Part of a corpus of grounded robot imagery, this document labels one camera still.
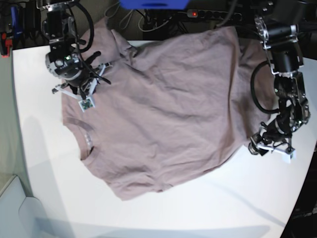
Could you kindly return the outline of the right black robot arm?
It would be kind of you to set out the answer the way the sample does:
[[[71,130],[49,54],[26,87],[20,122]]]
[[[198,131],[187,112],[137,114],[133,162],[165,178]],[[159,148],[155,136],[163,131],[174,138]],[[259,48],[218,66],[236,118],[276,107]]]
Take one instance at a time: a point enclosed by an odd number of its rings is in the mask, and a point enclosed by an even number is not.
[[[48,11],[42,23],[43,34],[50,46],[45,59],[48,71],[64,81],[61,88],[70,87],[75,95],[87,93],[89,83],[97,75],[91,64],[101,55],[96,51],[86,60],[82,59],[82,53],[91,48],[95,35],[89,12],[78,0],[38,0],[36,4],[38,9]],[[79,8],[88,21],[90,35],[87,42],[79,39],[73,13],[66,12],[73,6]]]

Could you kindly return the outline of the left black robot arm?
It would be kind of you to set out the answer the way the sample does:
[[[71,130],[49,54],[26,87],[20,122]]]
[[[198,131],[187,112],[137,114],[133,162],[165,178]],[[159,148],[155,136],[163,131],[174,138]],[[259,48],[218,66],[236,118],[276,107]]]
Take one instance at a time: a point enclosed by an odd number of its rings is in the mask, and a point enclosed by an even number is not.
[[[250,138],[248,149],[253,155],[279,152],[292,156],[292,135],[311,117],[300,68],[304,57],[298,39],[309,7],[315,0],[253,0],[248,16],[254,16],[254,29],[266,55],[266,60],[251,75],[251,96],[256,107],[276,117],[269,123],[261,122],[259,131]],[[269,66],[274,76],[274,91],[278,97],[277,109],[265,109],[259,103],[255,79],[259,71]]]

